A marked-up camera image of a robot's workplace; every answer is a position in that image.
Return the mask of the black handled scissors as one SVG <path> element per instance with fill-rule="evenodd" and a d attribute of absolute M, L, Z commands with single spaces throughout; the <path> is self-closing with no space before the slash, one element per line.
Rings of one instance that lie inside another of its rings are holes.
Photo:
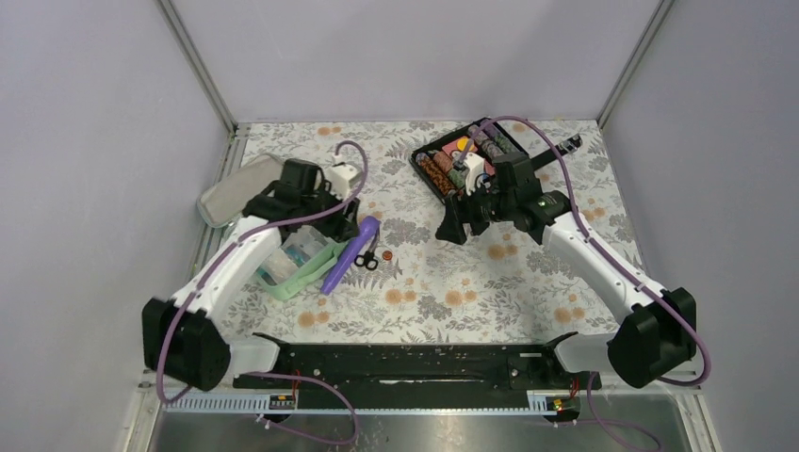
<path fill-rule="evenodd" d="M 377 235 L 373 236 L 367 249 L 356 256 L 353 262 L 357 267 L 365 268 L 368 271 L 374 271 L 377 268 L 379 261 L 375 257 L 375 250 L 378 242 L 379 237 Z"/>

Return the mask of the mint green medicine kit case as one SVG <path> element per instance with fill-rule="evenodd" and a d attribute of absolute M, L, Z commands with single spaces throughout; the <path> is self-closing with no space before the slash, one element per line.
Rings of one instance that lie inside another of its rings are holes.
<path fill-rule="evenodd" d="M 299 158 L 267 155 L 208 189 L 198 201 L 202 216 L 212 227 L 231 221 L 234 228 L 176 299 L 189 298 L 196 309 L 211 311 L 231 301 L 259 270 L 267 273 L 271 286 L 294 294 L 298 279 L 330 269 L 347 242 L 334 242 L 312 223 L 355 197 L 334 196 L 325 170 Z M 318 254 L 297 268 L 280 251 L 284 244 L 318 248 Z"/>

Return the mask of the teal item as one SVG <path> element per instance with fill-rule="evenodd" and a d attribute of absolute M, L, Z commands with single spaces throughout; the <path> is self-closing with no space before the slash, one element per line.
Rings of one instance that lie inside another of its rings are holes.
<path fill-rule="evenodd" d="M 303 267 L 318 254 L 318 248 L 297 244 L 284 244 L 280 251 L 297 268 Z"/>

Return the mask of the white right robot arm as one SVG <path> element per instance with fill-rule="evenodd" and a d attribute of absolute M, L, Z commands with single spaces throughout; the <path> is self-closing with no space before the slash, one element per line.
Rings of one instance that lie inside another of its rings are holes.
<path fill-rule="evenodd" d="M 540 363 L 542 379 L 562 388 L 578 372 L 614 372 L 634 388 L 666 381 L 666 373 L 697 351 L 696 306 L 683 288 L 666 289 L 648 278 L 591 229 L 561 191 L 545 192 L 529 158 L 505 154 L 495 162 L 487 186 L 444 198 L 445 215 L 436 238 L 463 245 L 470 234 L 511 222 L 582 278 L 618 324 L 605 334 L 557 339 Z"/>

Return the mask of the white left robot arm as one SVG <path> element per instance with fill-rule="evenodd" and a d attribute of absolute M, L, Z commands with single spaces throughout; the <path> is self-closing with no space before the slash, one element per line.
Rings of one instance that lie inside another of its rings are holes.
<path fill-rule="evenodd" d="M 171 378 L 210 391 L 229 373 L 256 373 L 271 387 L 289 381 L 284 346 L 260 335 L 226 339 L 222 319 L 250 278 L 279 300 L 315 282 L 330 292 L 354 258 L 347 247 L 359 234 L 357 196 L 366 175 L 343 161 L 323 169 L 286 160 L 200 272 L 171 298 L 145 304 L 144 361 L 158 388 Z"/>

